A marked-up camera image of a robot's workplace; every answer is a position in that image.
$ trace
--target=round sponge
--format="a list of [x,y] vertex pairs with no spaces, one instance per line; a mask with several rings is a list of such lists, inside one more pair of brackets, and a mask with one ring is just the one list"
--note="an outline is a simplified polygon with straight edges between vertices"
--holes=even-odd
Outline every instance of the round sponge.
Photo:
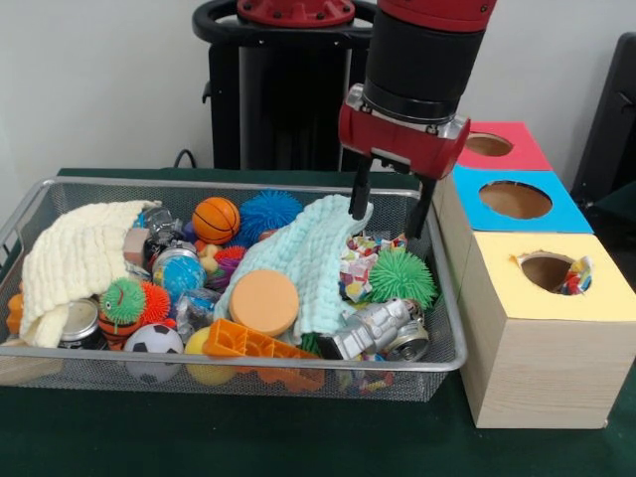
[[247,328],[278,336],[293,324],[298,314],[296,287],[278,271],[251,271],[235,286],[230,313]]

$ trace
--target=green table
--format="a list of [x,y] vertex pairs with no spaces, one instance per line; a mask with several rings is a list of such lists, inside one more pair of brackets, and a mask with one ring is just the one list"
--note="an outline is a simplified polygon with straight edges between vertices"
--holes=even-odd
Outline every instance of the green table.
[[[216,170],[63,175],[349,185]],[[397,175],[376,187],[416,187]],[[481,430],[458,373],[428,403],[0,388],[0,472],[23,475],[636,475],[633,370],[603,430]]]

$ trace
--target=blue spiky ball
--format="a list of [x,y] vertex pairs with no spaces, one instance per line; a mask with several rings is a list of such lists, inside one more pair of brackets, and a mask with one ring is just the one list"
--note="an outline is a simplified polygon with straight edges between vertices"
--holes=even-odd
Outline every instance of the blue spiky ball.
[[262,191],[240,206],[240,231],[237,243],[252,246],[265,231],[291,224],[302,212],[302,205],[283,191]]

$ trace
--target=stacked boxes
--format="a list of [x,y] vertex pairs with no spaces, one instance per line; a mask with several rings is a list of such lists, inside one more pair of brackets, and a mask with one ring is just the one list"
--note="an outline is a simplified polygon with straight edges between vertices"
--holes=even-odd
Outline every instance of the stacked boxes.
[[[474,123],[438,214],[478,427],[604,425],[634,360],[636,295],[521,123]],[[557,289],[591,258],[590,287]]]

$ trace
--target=red spiky ball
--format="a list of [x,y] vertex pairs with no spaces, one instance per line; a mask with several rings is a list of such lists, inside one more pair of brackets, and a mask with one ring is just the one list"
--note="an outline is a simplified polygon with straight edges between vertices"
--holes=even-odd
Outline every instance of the red spiky ball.
[[247,252],[247,248],[244,246],[234,245],[229,246],[228,248],[224,248],[223,250],[219,250],[215,254],[215,260],[223,260],[224,258],[230,258],[232,260],[242,260]]
[[141,326],[163,322],[168,316],[168,311],[170,311],[168,292],[162,287],[147,281],[141,283],[141,288],[146,294],[146,307],[139,317]]

